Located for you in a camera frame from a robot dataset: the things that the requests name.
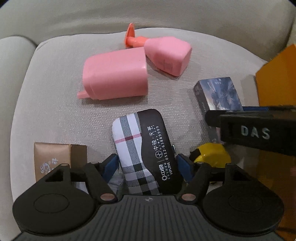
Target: orange nozzle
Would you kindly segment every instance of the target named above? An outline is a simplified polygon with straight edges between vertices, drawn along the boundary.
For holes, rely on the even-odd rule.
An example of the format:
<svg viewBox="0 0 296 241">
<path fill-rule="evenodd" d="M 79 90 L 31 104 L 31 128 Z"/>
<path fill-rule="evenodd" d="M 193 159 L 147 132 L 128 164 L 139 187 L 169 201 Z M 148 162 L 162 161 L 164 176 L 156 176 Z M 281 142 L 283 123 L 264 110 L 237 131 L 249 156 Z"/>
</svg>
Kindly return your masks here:
<svg viewBox="0 0 296 241">
<path fill-rule="evenodd" d="M 144 43 L 148 38 L 139 36 L 135 38 L 135 26 L 130 23 L 126 31 L 126 36 L 124 38 L 124 44 L 127 48 L 129 47 L 143 47 Z"/>
</svg>

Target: plaid pattern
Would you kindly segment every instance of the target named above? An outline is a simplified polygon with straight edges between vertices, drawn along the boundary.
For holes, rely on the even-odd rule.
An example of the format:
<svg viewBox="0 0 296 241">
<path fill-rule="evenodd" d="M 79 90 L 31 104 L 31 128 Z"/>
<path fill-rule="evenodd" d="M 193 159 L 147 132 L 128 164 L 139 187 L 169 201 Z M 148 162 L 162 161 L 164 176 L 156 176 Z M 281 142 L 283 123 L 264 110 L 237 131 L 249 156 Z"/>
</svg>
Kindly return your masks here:
<svg viewBox="0 0 296 241">
<path fill-rule="evenodd" d="M 116 119 L 112 125 L 112 133 L 129 192 L 159 195 L 159 185 L 142 161 L 142 135 L 138 113 Z"/>
</svg>

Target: sofa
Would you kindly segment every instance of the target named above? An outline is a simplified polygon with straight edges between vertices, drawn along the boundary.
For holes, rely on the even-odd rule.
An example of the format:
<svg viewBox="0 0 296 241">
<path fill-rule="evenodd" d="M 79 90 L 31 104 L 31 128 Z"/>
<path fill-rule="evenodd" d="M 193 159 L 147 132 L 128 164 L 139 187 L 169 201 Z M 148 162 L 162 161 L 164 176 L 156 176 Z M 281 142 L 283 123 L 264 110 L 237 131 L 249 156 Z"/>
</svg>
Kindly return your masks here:
<svg viewBox="0 0 296 241">
<path fill-rule="evenodd" d="M 0 8 L 0 240 L 20 232 L 12 204 L 35 183 L 34 142 L 84 144 L 88 161 L 103 161 L 115 152 L 113 120 L 156 108 L 188 155 L 208 141 L 195 83 L 229 76 L 242 104 L 258 105 L 254 74 L 295 42 L 294 21 L 288 0 L 9 0 Z M 124 49 L 130 22 L 138 36 L 189 42 L 187 69 L 172 77 L 147 60 L 148 96 L 78 100 L 84 61 Z M 234 156 L 247 168 L 250 153 Z"/>
</svg>

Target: pink container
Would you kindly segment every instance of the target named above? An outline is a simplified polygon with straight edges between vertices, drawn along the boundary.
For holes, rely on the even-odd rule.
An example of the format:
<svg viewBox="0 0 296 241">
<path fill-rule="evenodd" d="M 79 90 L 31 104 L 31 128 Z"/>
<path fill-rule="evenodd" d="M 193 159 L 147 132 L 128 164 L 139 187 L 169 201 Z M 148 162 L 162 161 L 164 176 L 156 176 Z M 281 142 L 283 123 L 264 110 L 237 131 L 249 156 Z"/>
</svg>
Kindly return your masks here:
<svg viewBox="0 0 296 241">
<path fill-rule="evenodd" d="M 143 47 L 94 55 L 83 67 L 84 91 L 79 99 L 114 99 L 148 94 L 148 73 Z"/>
<path fill-rule="evenodd" d="M 157 68 L 174 76 L 180 76 L 186 69 L 192 51 L 189 43 L 175 37 L 135 37 L 132 23 L 128 26 L 124 43 L 126 47 L 144 47 L 147 57 Z"/>
</svg>

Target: small brown box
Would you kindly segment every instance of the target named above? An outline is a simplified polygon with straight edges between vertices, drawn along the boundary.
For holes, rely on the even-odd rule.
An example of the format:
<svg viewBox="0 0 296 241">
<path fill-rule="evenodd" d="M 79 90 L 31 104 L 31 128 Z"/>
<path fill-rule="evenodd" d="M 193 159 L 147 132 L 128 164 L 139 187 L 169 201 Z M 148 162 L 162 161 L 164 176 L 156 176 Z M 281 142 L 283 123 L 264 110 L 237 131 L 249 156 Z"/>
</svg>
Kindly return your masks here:
<svg viewBox="0 0 296 241">
<path fill-rule="evenodd" d="M 87 163 L 87 146 L 72 144 L 34 143 L 36 181 L 62 163 L 81 168 Z"/>
</svg>

